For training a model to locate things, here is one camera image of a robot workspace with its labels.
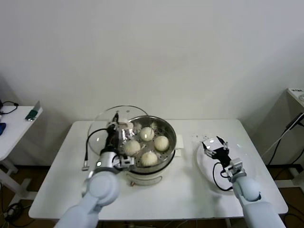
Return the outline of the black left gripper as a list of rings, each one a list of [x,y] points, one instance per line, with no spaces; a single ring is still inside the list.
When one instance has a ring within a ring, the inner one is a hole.
[[[105,142],[105,149],[109,152],[118,152],[119,142],[124,143],[133,138],[133,130],[120,130],[119,132],[115,129],[119,125],[119,114],[115,113],[114,117],[110,122],[110,126],[107,128],[108,136]]]

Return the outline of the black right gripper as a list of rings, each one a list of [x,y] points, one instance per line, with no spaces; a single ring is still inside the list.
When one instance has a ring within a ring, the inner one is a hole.
[[[202,142],[203,150],[208,157],[211,157],[214,160],[219,160],[222,167],[225,168],[230,165],[230,161],[231,161],[231,158],[229,156],[228,142],[224,141],[219,136],[217,136],[217,139],[223,145],[223,147],[212,151],[209,148],[207,148],[204,142]]]

